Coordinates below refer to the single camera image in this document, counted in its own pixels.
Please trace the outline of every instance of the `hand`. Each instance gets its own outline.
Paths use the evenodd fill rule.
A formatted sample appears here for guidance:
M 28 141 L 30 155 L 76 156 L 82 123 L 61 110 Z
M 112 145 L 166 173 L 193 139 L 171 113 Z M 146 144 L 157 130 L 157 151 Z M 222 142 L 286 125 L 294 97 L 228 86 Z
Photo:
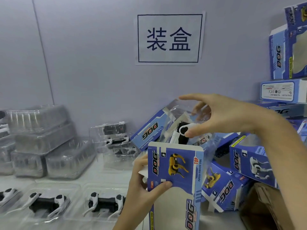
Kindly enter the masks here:
M 171 182 L 163 182 L 152 191 L 146 191 L 147 185 L 143 183 L 143 176 L 138 172 L 147 164 L 147 154 L 135 160 L 125 205 L 113 230 L 135 229 L 149 213 L 156 199 L 172 187 Z
M 193 113 L 201 113 L 198 120 L 205 115 L 211 118 L 203 124 L 197 125 L 185 133 L 186 137 L 194 137 L 204 133 L 249 132 L 255 133 L 265 121 L 282 118 L 279 114 L 255 104 L 238 101 L 219 94 L 192 93 L 179 97 L 181 100 L 200 101 L 193 109 Z

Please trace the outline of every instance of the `wall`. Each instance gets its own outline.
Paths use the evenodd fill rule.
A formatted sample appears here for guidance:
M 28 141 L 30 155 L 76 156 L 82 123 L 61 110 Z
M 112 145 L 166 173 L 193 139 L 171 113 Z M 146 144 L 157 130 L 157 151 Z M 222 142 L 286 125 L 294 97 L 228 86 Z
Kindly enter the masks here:
M 0 0 L 0 107 L 53 104 L 32 0 Z
M 34 0 L 56 104 L 81 135 L 131 118 L 140 127 L 180 94 L 258 97 L 269 79 L 268 35 L 285 23 L 282 8 L 304 0 Z M 196 66 L 134 65 L 137 14 L 207 11 Z

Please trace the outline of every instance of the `box label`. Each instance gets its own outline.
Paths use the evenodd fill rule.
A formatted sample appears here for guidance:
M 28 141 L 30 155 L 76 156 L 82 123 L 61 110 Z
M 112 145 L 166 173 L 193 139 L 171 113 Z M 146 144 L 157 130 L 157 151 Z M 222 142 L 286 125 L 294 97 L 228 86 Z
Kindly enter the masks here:
M 261 98 L 293 101 L 294 82 L 268 83 L 261 87 Z

